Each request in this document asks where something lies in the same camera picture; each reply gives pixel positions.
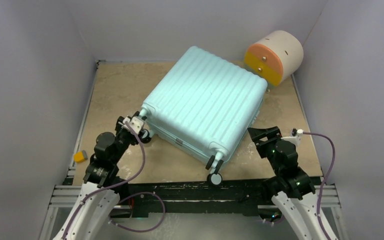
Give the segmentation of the light blue suitcase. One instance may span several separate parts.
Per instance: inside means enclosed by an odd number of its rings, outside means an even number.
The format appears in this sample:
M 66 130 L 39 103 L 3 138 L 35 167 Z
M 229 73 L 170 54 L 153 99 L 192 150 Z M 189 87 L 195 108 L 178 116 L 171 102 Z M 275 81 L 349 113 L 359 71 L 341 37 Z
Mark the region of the light blue suitcase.
M 255 122 L 267 81 L 197 46 L 190 47 L 141 105 L 157 135 L 205 164 L 207 181 L 220 173 Z

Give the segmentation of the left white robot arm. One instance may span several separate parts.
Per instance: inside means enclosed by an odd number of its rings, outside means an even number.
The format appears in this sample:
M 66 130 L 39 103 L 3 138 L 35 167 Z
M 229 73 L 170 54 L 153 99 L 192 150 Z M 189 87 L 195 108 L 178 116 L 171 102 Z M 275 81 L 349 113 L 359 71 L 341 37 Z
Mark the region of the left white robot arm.
M 96 137 L 78 197 L 54 239 L 94 239 L 113 207 L 128 201 L 128 180 L 117 176 L 118 162 L 130 146 L 142 146 L 149 140 L 145 120 L 138 112 L 133 116 L 120 116 L 115 132 L 103 132 Z

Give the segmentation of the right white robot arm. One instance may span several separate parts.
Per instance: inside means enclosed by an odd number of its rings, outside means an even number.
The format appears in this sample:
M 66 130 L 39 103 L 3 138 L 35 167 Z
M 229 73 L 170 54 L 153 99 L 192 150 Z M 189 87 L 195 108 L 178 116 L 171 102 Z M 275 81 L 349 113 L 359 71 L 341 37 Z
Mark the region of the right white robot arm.
M 294 128 L 283 136 L 277 126 L 247 129 L 259 156 L 266 158 L 275 174 L 263 181 L 260 196 L 274 204 L 300 240 L 338 239 L 322 210 L 325 181 L 316 189 L 309 175 L 299 166 L 297 147 L 308 132 Z

